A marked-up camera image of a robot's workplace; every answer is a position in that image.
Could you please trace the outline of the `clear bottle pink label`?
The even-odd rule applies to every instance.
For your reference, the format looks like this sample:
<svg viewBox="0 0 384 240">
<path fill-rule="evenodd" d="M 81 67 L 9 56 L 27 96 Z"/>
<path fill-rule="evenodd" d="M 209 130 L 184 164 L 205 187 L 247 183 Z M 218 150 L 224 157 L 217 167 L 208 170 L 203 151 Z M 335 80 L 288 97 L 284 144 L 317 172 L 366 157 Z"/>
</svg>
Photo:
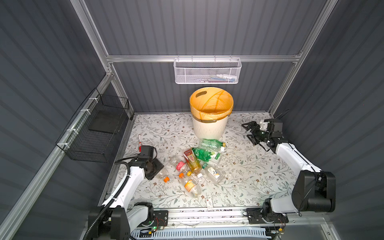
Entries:
<svg viewBox="0 0 384 240">
<path fill-rule="evenodd" d="M 172 156 L 170 158 L 170 165 L 172 167 L 172 169 L 174 169 L 175 171 L 181 173 L 187 173 L 188 172 L 188 165 L 186 164 L 186 162 L 184 160 L 182 160 L 180 157 L 178 156 Z"/>
</svg>

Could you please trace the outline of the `amber bottle red label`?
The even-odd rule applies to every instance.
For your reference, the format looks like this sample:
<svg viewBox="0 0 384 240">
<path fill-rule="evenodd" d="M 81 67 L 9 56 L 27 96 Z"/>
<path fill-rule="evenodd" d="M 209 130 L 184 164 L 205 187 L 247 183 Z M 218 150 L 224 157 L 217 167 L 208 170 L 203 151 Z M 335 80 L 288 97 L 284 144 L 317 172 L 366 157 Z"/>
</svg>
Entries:
<svg viewBox="0 0 384 240">
<path fill-rule="evenodd" d="M 196 174 L 196 175 L 199 174 L 202 167 L 201 167 L 199 161 L 197 160 L 193 150 L 189 149 L 189 150 L 185 151 L 183 153 L 183 156 L 184 156 L 188 166 L 190 167 L 191 172 L 193 174 Z"/>
</svg>

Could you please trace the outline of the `clear bottle orange cap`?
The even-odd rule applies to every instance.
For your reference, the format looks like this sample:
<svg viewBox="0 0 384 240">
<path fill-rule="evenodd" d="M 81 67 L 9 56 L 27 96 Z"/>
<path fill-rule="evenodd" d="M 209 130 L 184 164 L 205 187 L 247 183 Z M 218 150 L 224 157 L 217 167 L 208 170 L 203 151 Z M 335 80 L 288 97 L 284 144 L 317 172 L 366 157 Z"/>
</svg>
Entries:
<svg viewBox="0 0 384 240">
<path fill-rule="evenodd" d="M 201 190 L 196 181 L 184 173 L 179 174 L 179 180 L 191 197 L 198 198 L 200 196 Z"/>
</svg>

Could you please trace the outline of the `clear bottle white label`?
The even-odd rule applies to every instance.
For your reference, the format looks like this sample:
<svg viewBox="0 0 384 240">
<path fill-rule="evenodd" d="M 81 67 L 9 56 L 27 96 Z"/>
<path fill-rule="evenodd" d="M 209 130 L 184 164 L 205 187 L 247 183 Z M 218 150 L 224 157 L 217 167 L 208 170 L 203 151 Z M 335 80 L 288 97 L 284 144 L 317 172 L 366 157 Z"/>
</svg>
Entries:
<svg viewBox="0 0 384 240">
<path fill-rule="evenodd" d="M 225 178 L 224 174 L 220 172 L 217 167 L 209 165 L 208 163 L 204 163 L 202 169 L 206 172 L 214 184 L 219 183 Z"/>
</svg>

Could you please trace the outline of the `clear bottle orange label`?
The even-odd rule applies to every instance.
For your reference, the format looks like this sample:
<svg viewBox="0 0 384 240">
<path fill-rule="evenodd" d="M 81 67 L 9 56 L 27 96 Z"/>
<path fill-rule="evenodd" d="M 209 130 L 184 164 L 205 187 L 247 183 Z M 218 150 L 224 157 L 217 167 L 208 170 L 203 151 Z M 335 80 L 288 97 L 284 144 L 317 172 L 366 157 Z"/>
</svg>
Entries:
<svg viewBox="0 0 384 240">
<path fill-rule="evenodd" d="M 157 176 L 158 179 L 160 179 L 160 180 L 164 181 L 165 183 L 167 183 L 170 180 L 169 175 L 170 174 L 169 174 L 168 170 L 166 168 L 163 168 L 163 169 L 161 169 L 157 173 L 156 176 Z"/>
</svg>

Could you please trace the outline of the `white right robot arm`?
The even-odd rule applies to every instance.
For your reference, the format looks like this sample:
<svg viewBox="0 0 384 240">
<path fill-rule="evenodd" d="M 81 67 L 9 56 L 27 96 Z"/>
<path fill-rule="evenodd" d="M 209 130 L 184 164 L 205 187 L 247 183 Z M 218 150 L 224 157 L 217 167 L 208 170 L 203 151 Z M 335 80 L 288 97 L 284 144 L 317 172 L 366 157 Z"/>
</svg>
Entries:
<svg viewBox="0 0 384 240">
<path fill-rule="evenodd" d="M 283 122 L 278 119 L 242 124 L 247 138 L 256 146 L 265 143 L 293 171 L 296 182 L 292 193 L 281 198 L 268 198 L 262 213 L 287 214 L 302 212 L 331 213 L 336 208 L 336 177 L 311 163 L 283 135 Z"/>
</svg>

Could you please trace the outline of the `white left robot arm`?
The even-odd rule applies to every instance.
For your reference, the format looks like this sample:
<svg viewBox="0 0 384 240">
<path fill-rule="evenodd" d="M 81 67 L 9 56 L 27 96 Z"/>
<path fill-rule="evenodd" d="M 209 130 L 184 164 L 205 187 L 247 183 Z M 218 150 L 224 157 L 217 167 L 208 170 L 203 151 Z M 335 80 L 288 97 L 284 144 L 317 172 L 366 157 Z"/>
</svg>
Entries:
<svg viewBox="0 0 384 240">
<path fill-rule="evenodd" d="M 154 219 L 152 203 L 139 202 L 132 209 L 129 203 L 142 181 L 152 180 L 164 168 L 157 155 L 155 147 L 141 146 L 137 155 L 115 161 L 126 166 L 126 174 L 107 200 L 89 213 L 84 240 L 134 240 L 133 230 Z"/>
</svg>

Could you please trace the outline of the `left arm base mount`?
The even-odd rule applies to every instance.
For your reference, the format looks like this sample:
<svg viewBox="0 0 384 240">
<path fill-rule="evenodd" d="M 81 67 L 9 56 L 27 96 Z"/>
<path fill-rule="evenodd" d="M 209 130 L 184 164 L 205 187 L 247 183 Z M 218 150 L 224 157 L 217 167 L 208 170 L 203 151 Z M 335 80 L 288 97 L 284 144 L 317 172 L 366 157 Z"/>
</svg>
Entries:
<svg viewBox="0 0 384 240">
<path fill-rule="evenodd" d="M 168 226 L 168 219 L 169 211 L 154 211 L 153 218 L 141 223 L 139 227 L 162 229 Z"/>
</svg>

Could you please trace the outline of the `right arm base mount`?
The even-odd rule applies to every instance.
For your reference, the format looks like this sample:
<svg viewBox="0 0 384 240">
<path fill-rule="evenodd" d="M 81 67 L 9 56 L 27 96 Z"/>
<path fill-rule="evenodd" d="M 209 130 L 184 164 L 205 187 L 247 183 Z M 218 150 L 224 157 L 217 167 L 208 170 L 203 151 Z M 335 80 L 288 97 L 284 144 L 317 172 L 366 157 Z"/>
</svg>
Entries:
<svg viewBox="0 0 384 240">
<path fill-rule="evenodd" d="M 281 213 L 264 211 L 263 208 L 246 208 L 243 212 L 247 217 L 249 224 L 287 224 L 288 216 Z"/>
</svg>

